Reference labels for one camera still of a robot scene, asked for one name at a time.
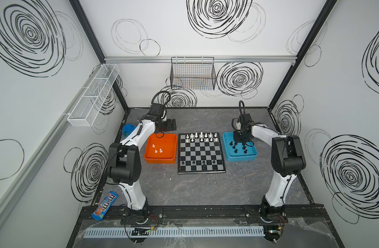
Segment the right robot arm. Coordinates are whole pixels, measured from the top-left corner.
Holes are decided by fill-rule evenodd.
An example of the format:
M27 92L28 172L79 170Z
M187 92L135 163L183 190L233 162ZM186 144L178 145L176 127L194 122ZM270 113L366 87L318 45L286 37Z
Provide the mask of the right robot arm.
M257 138L271 146L274 174L259 209L261 219L271 223L283 215L288 191L298 174L306 167L300 138L296 135L280 134L265 124L255 123L250 114L241 114L232 119L231 126L234 129L235 142L246 144L252 138Z

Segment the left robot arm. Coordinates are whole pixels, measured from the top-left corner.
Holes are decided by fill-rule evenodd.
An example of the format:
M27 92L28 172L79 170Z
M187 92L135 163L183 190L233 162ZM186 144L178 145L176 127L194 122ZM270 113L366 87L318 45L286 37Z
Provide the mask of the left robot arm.
M152 103L148 112L138 120L136 128L125 139L109 147L106 176L118 185L127 201L127 208L134 212L141 212L148 205L139 182L141 148L155 131L176 130L175 121L167 119L166 114L166 105Z

